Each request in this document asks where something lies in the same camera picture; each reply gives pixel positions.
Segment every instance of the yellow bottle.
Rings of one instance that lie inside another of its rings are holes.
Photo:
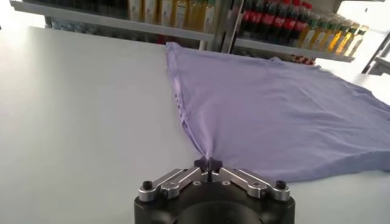
[[[317,51],[326,51],[326,49],[329,47],[329,44],[335,38],[336,33],[340,29],[340,26],[341,25],[339,21],[337,21],[336,19],[330,22],[329,29],[326,32],[324,39],[322,39],[322,42],[320,43],[320,46]]]
[[[170,26],[172,24],[172,11],[174,0],[160,0],[159,19],[162,26]]]
[[[142,0],[129,0],[129,19],[132,21],[142,20]]]
[[[145,23],[156,23],[157,22],[157,0],[144,0],[144,19]]]
[[[204,19],[204,1],[191,0],[190,14],[188,15],[188,28],[191,30],[201,30]]]
[[[336,54],[345,54],[349,45],[353,41],[356,32],[358,31],[359,24],[354,23],[352,24],[352,27],[349,29],[344,41],[341,43],[340,47],[337,49]]]
[[[320,21],[318,22],[317,29],[315,30],[315,33],[310,40],[308,49],[316,51],[319,49],[322,40],[325,38],[325,34],[328,32],[328,23],[328,18],[323,17],[322,19],[320,19]]]
[[[214,16],[215,16],[215,0],[208,0],[201,31],[205,33],[212,33],[214,28]]]
[[[184,28],[188,21],[188,7],[187,0],[174,0],[172,23],[176,28]]]
[[[335,38],[329,44],[327,52],[335,53],[341,43],[344,41],[350,26],[350,21],[344,21],[341,25],[340,30],[337,32]]]
[[[358,35],[353,39],[352,44],[349,46],[345,56],[353,57],[355,52],[358,50],[361,42],[363,42],[363,36],[367,32],[368,26],[362,26],[359,31]]]
[[[314,30],[317,28],[319,15],[312,13],[308,25],[300,33],[296,47],[306,48],[308,47],[311,38],[314,35]]]

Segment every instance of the beverage display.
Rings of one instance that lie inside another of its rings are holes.
[[[299,7],[299,15],[297,18],[297,22],[295,23],[294,28],[291,31],[290,34],[290,40],[289,45],[290,46],[296,46],[298,43],[299,35],[302,33],[302,31],[306,28],[308,25],[310,10],[312,6],[311,4],[307,2],[303,2],[302,5]]]
[[[276,7],[276,0],[266,0],[264,2],[263,16],[257,29],[259,39],[265,40],[267,38],[268,30],[272,22],[274,22]]]
[[[263,9],[264,9],[264,1],[263,0],[253,0],[253,7],[252,7],[252,13],[250,16],[250,25],[252,27],[249,28],[251,30],[250,37],[252,38],[258,38],[258,30],[260,29],[261,25],[261,19],[264,16],[263,15]]]
[[[173,8],[173,0],[161,0],[160,8],[159,8],[159,19],[158,22],[162,26],[171,26],[171,18],[172,18],[172,8]]]
[[[279,33],[278,43],[287,45],[290,41],[290,34],[293,31],[295,23],[299,14],[299,0],[292,0],[292,4],[289,6],[286,14],[285,22],[283,23],[283,27]]]
[[[352,27],[349,29],[349,32],[347,33],[344,41],[341,43],[340,47],[337,49],[336,54],[345,54],[349,45],[353,41],[355,34],[358,31],[359,26],[360,25],[357,23],[352,24]]]
[[[279,2],[276,7],[275,19],[269,28],[269,34],[267,40],[275,43],[277,41],[280,30],[282,29],[283,23],[285,22],[288,5],[290,0],[283,0]]]
[[[347,52],[346,52],[345,56],[353,57],[353,55],[358,50],[361,42],[363,42],[363,36],[367,32],[367,30],[368,30],[368,26],[362,26],[359,29],[358,34],[355,36],[355,38],[353,39],[351,45],[347,49]]]
[[[204,23],[201,31],[206,33],[211,33],[213,31],[214,15],[215,15],[215,0],[208,0],[208,4],[205,9]]]
[[[188,22],[188,1],[187,0],[175,0],[173,6],[173,19],[172,23],[176,28],[184,28]]]

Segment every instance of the black screw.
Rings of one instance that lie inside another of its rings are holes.
[[[277,189],[284,190],[284,189],[286,189],[286,187],[287,187],[287,184],[283,180],[276,181],[276,188]]]
[[[153,182],[151,182],[150,180],[147,180],[147,181],[144,181],[142,183],[142,187],[144,190],[151,190],[153,188]]]

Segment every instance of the juice bottle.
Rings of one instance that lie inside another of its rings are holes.
[[[348,33],[347,33],[344,41],[341,43],[340,47],[338,47],[336,54],[345,54],[346,53],[349,45],[351,44],[351,42],[353,41],[353,39],[355,37],[356,32],[359,29],[359,26],[360,25],[357,23],[352,24],[352,27],[348,30]]]
[[[295,26],[292,29],[290,34],[290,41],[289,41],[290,46],[297,45],[299,35],[308,25],[307,22],[309,20],[311,7],[312,7],[311,4],[307,2],[303,2],[302,5],[299,7],[299,15],[297,18],[297,22],[295,23]]]
[[[251,20],[253,6],[253,0],[247,0],[245,2],[243,18],[241,20],[241,25],[239,28],[240,36],[250,37],[250,28],[254,26]]]
[[[339,31],[340,27],[341,27],[341,22],[337,18],[333,18],[330,21],[328,32],[325,34],[325,37],[322,40],[317,51],[326,51],[326,49],[329,47],[329,44],[335,38],[335,35]]]
[[[215,0],[208,0],[208,4],[205,10],[204,23],[202,31],[211,33],[214,27],[214,16],[215,16]]]
[[[321,19],[318,21],[318,26],[314,32],[308,49],[316,50],[319,48],[322,40],[325,37],[326,32],[328,31],[329,18],[326,15],[322,15]]]
[[[188,15],[188,28],[191,30],[201,30],[201,25],[203,24],[204,12],[203,7],[205,7],[203,0],[191,0],[190,3],[190,14]]]
[[[312,13],[310,16],[310,21],[308,23],[307,28],[303,30],[298,39],[298,45],[296,47],[308,48],[311,39],[316,33],[317,24],[319,22],[320,16],[316,13]]]
[[[353,39],[352,44],[349,46],[346,56],[353,57],[353,55],[358,50],[361,42],[363,42],[363,36],[367,32],[368,26],[362,26],[360,30],[358,31],[358,35]]]
[[[345,20],[344,22],[342,22],[339,31],[335,35],[335,38],[329,44],[327,52],[329,52],[329,53],[336,52],[336,50],[340,47],[341,43],[344,41],[344,38],[346,37],[346,35],[348,33],[350,24],[351,24],[350,20]]]
[[[173,0],[161,0],[160,1],[160,19],[159,22],[162,26],[171,26]]]
[[[282,25],[285,22],[287,9],[290,4],[290,0],[283,0],[279,2],[276,7],[275,19],[269,28],[267,40],[270,42],[276,42],[279,32],[282,29]]]
[[[188,9],[187,0],[174,0],[172,12],[172,23],[174,27],[182,29],[186,26]]]
[[[299,5],[299,0],[292,0],[292,5],[290,5],[287,11],[285,22],[283,23],[283,27],[279,33],[279,44],[287,45],[290,42],[290,34],[293,31],[299,15]]]
[[[144,18],[145,23],[157,22],[157,0],[144,0]]]
[[[132,21],[141,21],[142,1],[129,0],[129,18]]]

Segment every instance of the store shelf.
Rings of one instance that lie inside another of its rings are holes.
[[[68,9],[61,9],[41,4],[23,2],[20,0],[11,0],[11,6],[16,11],[39,14],[62,18],[80,23],[97,24],[100,26],[115,27],[120,29],[134,30],[147,33],[156,33],[161,35],[169,35],[173,37],[187,38],[191,40],[212,41],[214,36],[208,33],[201,33],[191,30],[183,30],[173,27],[159,26],[155,24],[139,23],[126,19],[117,19],[107,16],[94,15],[84,12],[78,12]]]
[[[278,52],[282,54],[301,55],[308,58],[310,57],[323,58],[323,59],[344,61],[344,62],[351,62],[355,59],[353,57],[346,57],[346,56],[336,55],[336,54],[331,54],[326,52],[312,51],[308,49],[270,44],[270,43],[265,43],[265,42],[250,40],[250,39],[243,39],[243,38],[237,38],[235,42],[235,46],[247,47],[251,49],[258,49],[258,50],[269,51],[269,52]]]

